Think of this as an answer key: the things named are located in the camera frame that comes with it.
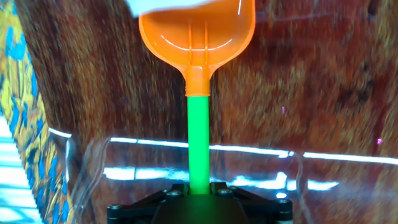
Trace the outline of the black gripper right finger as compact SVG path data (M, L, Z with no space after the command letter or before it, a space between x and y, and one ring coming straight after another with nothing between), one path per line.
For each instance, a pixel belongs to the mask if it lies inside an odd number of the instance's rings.
M212 182L211 194L230 198L241 208L249 223L293 224L293 203L289 199L269 200L225 182Z

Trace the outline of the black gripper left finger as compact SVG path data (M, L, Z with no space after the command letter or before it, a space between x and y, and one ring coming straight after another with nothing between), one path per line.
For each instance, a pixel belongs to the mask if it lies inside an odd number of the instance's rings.
M189 195L189 184L173 184L133 204L114 204L107 207L107 224L151 223L158 208L172 199Z

